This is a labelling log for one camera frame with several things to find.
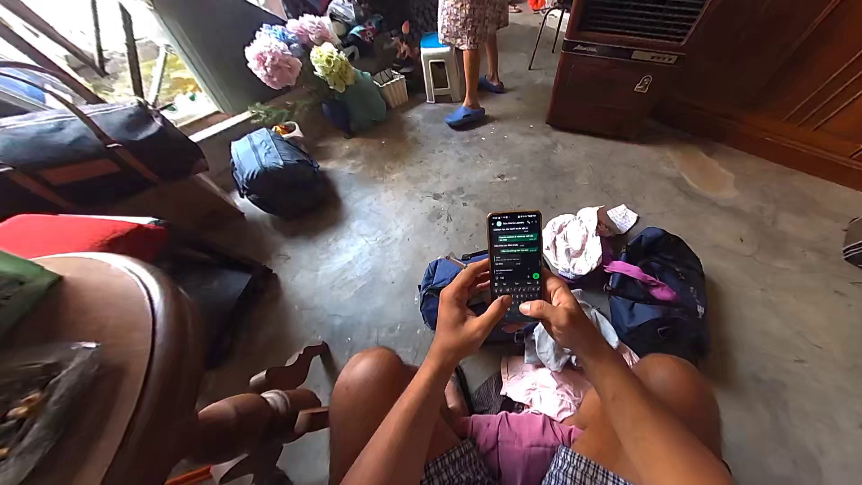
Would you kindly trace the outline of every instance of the blue slipper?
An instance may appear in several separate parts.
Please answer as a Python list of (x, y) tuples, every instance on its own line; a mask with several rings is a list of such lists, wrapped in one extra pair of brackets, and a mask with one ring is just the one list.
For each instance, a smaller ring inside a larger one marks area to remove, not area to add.
[(494, 94), (503, 94), (506, 92), (506, 86), (504, 86), (503, 83), (495, 85), (494, 83), (490, 82), (485, 76), (479, 78), (479, 89), (484, 91), (491, 91)]
[(446, 124), (456, 127), (479, 121), (482, 118), (484, 118), (484, 108), (467, 108), (462, 104), (453, 114), (446, 117)]

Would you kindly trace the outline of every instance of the checkered shorts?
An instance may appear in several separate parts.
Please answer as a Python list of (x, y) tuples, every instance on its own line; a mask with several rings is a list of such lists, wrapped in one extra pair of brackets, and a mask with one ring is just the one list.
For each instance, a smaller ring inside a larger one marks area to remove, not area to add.
[(616, 473), (565, 446), (557, 449), (541, 485), (631, 485)]
[(495, 485), (472, 439), (425, 463), (421, 485)]

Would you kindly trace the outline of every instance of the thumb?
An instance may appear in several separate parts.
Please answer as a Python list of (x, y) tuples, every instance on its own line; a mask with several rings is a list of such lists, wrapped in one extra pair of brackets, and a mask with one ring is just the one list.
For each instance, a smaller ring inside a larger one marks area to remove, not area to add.
[(474, 324), (478, 326), (482, 331), (490, 332), (490, 329), (497, 324), (506, 312), (509, 310), (509, 305), (512, 304), (512, 297), (508, 294), (504, 294), (498, 299), (495, 299), (489, 306), (488, 310), (485, 310), (485, 313), (476, 317), (473, 320)]
[(554, 321), (565, 316), (565, 309), (551, 305), (543, 299), (525, 301), (518, 307), (524, 315), (538, 318), (539, 320)]

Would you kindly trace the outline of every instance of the white paper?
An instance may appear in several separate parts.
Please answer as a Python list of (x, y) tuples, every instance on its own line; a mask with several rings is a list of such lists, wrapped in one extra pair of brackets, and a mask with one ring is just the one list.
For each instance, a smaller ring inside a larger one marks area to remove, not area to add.
[(618, 205), (613, 209), (608, 209), (608, 218), (616, 225), (617, 234), (622, 234), (634, 226), (638, 222), (638, 215), (625, 204)]

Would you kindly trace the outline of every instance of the floral dress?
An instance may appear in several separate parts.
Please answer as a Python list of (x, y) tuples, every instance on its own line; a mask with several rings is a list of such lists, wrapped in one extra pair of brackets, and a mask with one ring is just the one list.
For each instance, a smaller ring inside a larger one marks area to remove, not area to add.
[(509, 25), (507, 0), (440, 0), (440, 42), (462, 50), (478, 49), (489, 35)]

